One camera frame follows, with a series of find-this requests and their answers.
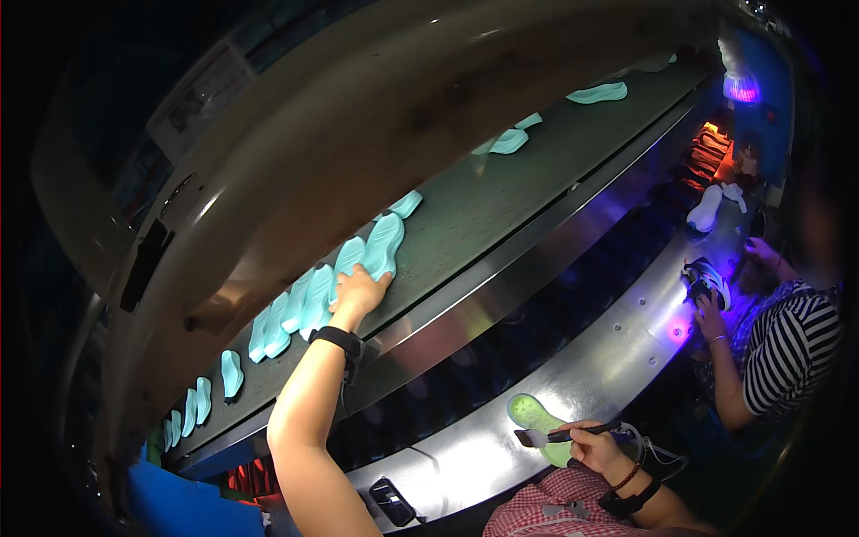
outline stainless steel counter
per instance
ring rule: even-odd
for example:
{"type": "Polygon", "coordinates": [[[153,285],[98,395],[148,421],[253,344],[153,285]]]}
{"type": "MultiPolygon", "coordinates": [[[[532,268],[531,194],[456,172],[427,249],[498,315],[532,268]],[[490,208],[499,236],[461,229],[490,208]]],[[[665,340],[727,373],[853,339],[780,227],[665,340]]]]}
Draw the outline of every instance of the stainless steel counter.
{"type": "MultiPolygon", "coordinates": [[[[739,258],[753,211],[723,200],[716,228],[684,226],[637,282],[593,325],[542,367],[453,425],[394,455],[347,474],[362,494],[380,476],[429,521],[450,515],[531,478],[548,466],[523,448],[507,416],[509,397],[529,393],[553,415],[609,421],[662,371],[685,343],[692,305],[680,269],[704,255],[724,275],[739,258]]],[[[385,533],[396,530],[366,497],[385,533]]]]}
{"type": "MultiPolygon", "coordinates": [[[[690,92],[706,75],[697,65],[682,63],[659,73],[630,73],[624,77],[630,93],[622,101],[583,106],[561,100],[541,111],[544,123],[528,130],[531,139],[513,155],[491,155],[483,177],[475,176],[470,162],[460,162],[419,187],[424,202],[405,221],[406,237],[397,254],[398,276],[386,300],[362,325],[361,335],[369,339],[379,359],[368,360],[362,381],[347,390],[350,410],[360,410],[423,373],[518,305],[484,297],[479,304],[467,307],[463,299],[533,247],[541,235],[532,233],[524,242],[506,238],[581,180],[582,184],[565,197],[564,206],[557,209],[563,215],[552,220],[551,226],[558,225],[683,119],[699,98],[690,98],[690,92]],[[684,99],[689,102],[681,106],[684,99]],[[674,115],[668,117],[669,111],[674,115]],[[655,122],[656,128],[642,136],[655,122]],[[619,151],[629,155],[600,168],[619,151]],[[600,171],[591,174],[597,168],[600,171]],[[500,252],[494,260],[478,261],[499,243],[500,252]],[[472,268],[460,274],[469,265],[472,268]]],[[[677,151],[679,148],[671,154],[673,159],[677,151]]],[[[620,206],[629,210],[644,184],[639,181],[627,190],[620,206]]],[[[584,213],[582,218],[582,225],[597,223],[597,228],[604,230],[617,221],[588,223],[584,213]]],[[[368,225],[357,234],[366,237],[370,229],[368,225]]],[[[584,249],[588,246],[578,245],[584,249]]],[[[336,252],[332,252],[323,260],[333,264],[335,257],[336,252]]],[[[532,280],[536,287],[524,290],[521,300],[560,270],[558,267],[543,280],[532,280]]],[[[250,329],[243,330],[229,346],[242,356],[245,381],[240,398],[229,407],[222,403],[222,379],[218,365],[213,366],[208,374],[213,402],[209,421],[183,438],[165,455],[165,461],[181,471],[260,433],[272,401],[307,348],[297,334],[294,336],[283,355],[254,364],[247,359],[250,329]]],[[[178,402],[176,408],[183,411],[181,404],[178,402]]]]}

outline bracelet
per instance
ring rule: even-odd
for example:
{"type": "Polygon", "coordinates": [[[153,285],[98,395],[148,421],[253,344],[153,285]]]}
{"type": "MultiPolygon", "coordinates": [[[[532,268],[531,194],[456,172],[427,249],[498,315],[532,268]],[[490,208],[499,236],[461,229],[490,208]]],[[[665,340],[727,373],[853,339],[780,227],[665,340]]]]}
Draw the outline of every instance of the bracelet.
{"type": "Polygon", "coordinates": [[[630,472],[630,474],[629,474],[628,476],[626,476],[626,479],[624,479],[623,481],[621,481],[621,482],[620,482],[620,483],[618,483],[617,485],[613,486],[613,487],[612,487],[612,490],[613,490],[613,491],[620,490],[624,485],[626,485],[627,483],[629,483],[629,482],[630,482],[630,480],[631,480],[633,477],[635,477],[636,473],[638,473],[638,468],[640,468],[640,467],[642,467],[642,463],[641,463],[641,462],[636,462],[636,463],[635,463],[635,465],[632,467],[632,472],[630,472]]]}

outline woman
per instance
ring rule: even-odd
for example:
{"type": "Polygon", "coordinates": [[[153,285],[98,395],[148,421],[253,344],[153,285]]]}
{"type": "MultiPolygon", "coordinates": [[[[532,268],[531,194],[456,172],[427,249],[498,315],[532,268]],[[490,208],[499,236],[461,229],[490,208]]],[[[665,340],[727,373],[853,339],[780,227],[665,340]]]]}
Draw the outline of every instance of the woman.
{"type": "MultiPolygon", "coordinates": [[[[390,273],[375,282],[361,265],[355,265],[353,272],[352,276],[337,276],[338,300],[329,322],[329,326],[348,333],[379,305],[391,283],[390,273]]],[[[283,387],[269,418],[268,443],[277,480],[305,537],[380,534],[351,482],[326,451],[345,365],[341,347],[314,340],[283,387]]],[[[562,427],[574,440],[570,454],[584,467],[559,469],[539,485],[524,487],[498,507],[484,535],[638,533],[628,522],[606,513],[597,500],[615,485],[621,485],[617,489],[620,498],[637,496],[649,488],[652,478],[620,452],[611,435],[580,430],[595,424],[598,422],[580,421],[562,427]],[[571,510],[567,505],[573,502],[576,506],[571,510]],[[547,514],[543,511],[546,505],[563,507],[547,514]]],[[[678,534],[689,535],[714,533],[665,486],[659,487],[632,519],[642,528],[687,528],[678,534]]]]}
{"type": "Polygon", "coordinates": [[[840,323],[832,299],[800,279],[761,239],[747,251],[779,281],[772,296],[749,308],[728,339],[712,296],[700,296],[695,320],[710,346],[710,362],[694,365],[728,430],[756,418],[778,420],[806,400],[835,352],[840,323]]]}

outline striped shirt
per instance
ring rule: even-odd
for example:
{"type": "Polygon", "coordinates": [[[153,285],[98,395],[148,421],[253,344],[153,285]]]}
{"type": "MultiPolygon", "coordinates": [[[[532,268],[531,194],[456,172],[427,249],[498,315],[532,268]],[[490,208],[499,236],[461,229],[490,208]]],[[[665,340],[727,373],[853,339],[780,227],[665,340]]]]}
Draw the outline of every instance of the striped shirt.
{"type": "Polygon", "coordinates": [[[779,285],[750,311],[731,338],[749,412],[778,417],[806,400],[832,360],[839,330],[832,300],[801,280],[779,285]]]}

